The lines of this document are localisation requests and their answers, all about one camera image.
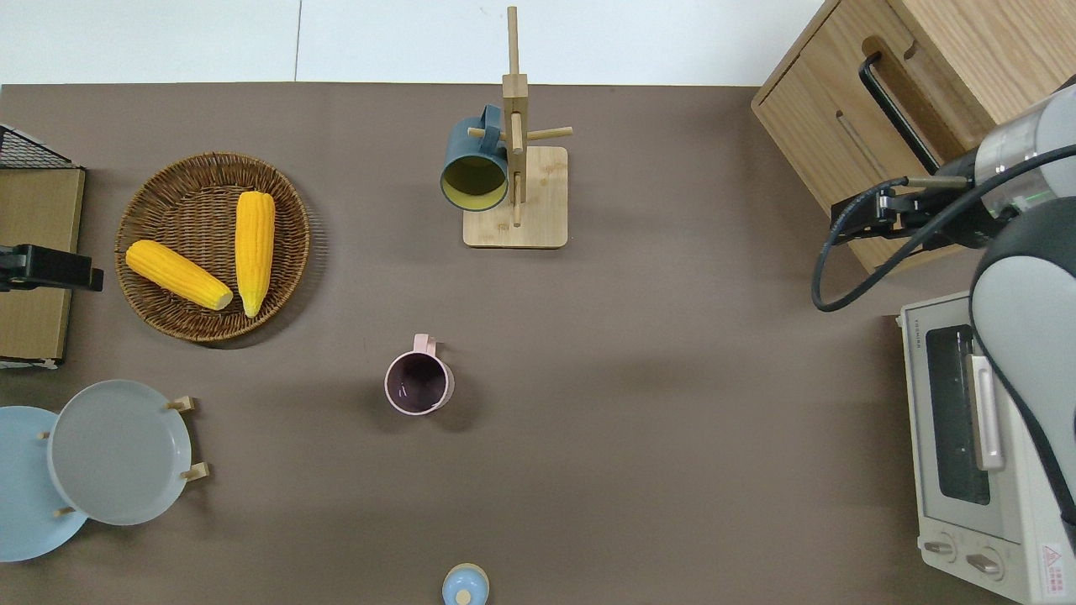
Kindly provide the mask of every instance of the corn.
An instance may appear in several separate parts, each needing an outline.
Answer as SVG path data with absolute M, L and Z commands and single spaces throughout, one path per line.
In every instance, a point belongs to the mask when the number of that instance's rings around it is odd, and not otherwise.
M 269 292 L 275 213 L 272 196 L 261 192 L 243 192 L 236 205 L 236 282 L 247 318 Z
M 136 273 L 207 309 L 220 311 L 231 302 L 228 286 L 166 245 L 140 239 L 125 257 Z

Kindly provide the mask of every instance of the wooden peg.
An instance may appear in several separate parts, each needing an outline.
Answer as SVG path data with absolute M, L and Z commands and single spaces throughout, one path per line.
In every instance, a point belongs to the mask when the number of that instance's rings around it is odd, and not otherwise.
M 520 37 L 515 6 L 508 8 L 508 73 L 520 72 Z
M 202 477 L 209 477 L 209 465 L 204 462 L 199 462 L 198 464 L 192 464 L 190 470 L 184 470 L 180 473 L 180 477 L 186 479 L 187 481 L 194 481 L 195 479 L 201 479 Z
M 190 395 L 184 395 L 179 399 L 173 399 L 165 406 L 166 410 L 175 410 L 180 413 L 195 409 L 195 399 Z
M 519 172 L 512 178 L 512 225 L 523 224 L 523 177 Z
M 512 153 L 520 155 L 523 153 L 523 114 L 518 111 L 512 112 L 511 126 L 509 127 L 510 139 L 512 141 Z
M 532 130 L 527 132 L 527 141 L 540 141 L 542 139 L 555 139 L 557 137 L 570 137 L 574 133 L 571 126 L 562 126 L 560 128 L 544 128 L 542 130 Z M 484 128 L 468 128 L 467 135 L 481 139 L 485 136 Z M 500 133 L 500 140 L 506 140 L 505 133 Z

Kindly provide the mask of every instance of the oven window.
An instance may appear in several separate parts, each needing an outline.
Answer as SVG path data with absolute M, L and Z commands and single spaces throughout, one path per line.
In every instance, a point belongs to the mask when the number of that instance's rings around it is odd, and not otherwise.
M 972 326 L 955 325 L 926 333 L 934 447 L 942 493 L 973 504 L 990 504 L 987 473 L 975 464 L 972 441 Z

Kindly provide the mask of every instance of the toaster oven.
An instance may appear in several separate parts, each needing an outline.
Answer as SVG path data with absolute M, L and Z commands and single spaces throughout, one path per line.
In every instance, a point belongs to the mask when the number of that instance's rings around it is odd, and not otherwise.
M 1019 603 L 1076 604 L 1053 492 L 973 337 L 967 293 L 908 305 L 897 323 L 923 561 Z

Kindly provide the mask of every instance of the wicker basket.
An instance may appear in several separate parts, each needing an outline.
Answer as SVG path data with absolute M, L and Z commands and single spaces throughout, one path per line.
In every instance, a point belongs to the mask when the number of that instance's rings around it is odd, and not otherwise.
M 243 314 L 236 285 L 235 231 L 239 194 L 254 189 L 273 197 L 277 220 L 269 292 L 252 319 Z M 211 311 L 134 273 L 124 254 L 140 239 L 186 256 L 236 297 Z M 142 185 L 119 221 L 114 252 L 119 287 L 140 318 L 175 338 L 218 342 L 264 324 L 292 296 L 310 255 L 310 223 L 299 194 L 275 168 L 237 153 L 208 153 L 181 159 Z

